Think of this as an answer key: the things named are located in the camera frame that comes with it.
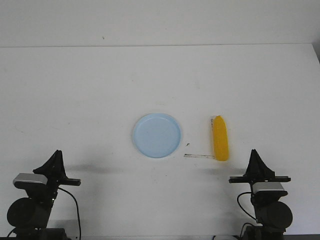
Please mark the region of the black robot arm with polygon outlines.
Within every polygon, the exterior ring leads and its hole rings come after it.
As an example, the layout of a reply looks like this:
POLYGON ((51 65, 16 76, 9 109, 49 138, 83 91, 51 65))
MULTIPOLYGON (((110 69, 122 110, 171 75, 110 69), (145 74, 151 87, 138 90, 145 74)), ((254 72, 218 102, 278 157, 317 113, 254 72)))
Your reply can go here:
POLYGON ((247 169, 242 176, 231 176, 230 184, 248 183, 250 191, 240 193, 236 201, 239 207, 240 197, 250 195, 254 215, 244 211, 256 225, 246 222, 241 227, 239 240, 283 240, 286 229, 293 222, 293 213, 289 206, 280 201, 288 195, 282 183, 291 181, 289 176, 277 176, 263 162, 256 149, 250 153, 247 169))
POLYGON ((26 197, 14 201, 6 214, 13 229, 7 240, 69 240, 64 228, 48 228, 49 218, 58 196, 62 191, 74 200, 77 214, 79 239, 82 238, 79 204, 75 196, 61 186, 81 185, 81 180, 67 177, 63 152, 53 155, 32 173, 19 173, 12 181, 15 188, 24 190, 26 197))

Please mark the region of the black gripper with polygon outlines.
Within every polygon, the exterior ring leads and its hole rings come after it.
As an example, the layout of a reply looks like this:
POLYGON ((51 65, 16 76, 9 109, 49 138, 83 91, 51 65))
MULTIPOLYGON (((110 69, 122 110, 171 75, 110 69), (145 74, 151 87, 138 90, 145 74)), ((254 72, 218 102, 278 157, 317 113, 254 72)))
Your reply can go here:
POLYGON ((261 159, 258 151, 255 149, 251 150, 248 166, 243 176, 231 176, 229 178, 230 184, 240 184, 240 183, 288 183, 291 181, 289 176, 275 176, 275 172, 268 168, 266 164, 261 159), (256 165, 258 168, 259 176, 261 178, 249 178, 256 174, 256 165))
POLYGON ((81 185, 81 180, 76 178, 68 178, 65 171, 63 153, 61 150, 56 150, 53 155, 40 167, 33 169, 34 174, 39 175, 54 175, 59 172, 60 179, 51 179, 48 180, 47 186, 53 191, 57 192, 61 185, 63 186, 75 186, 78 187, 81 185))

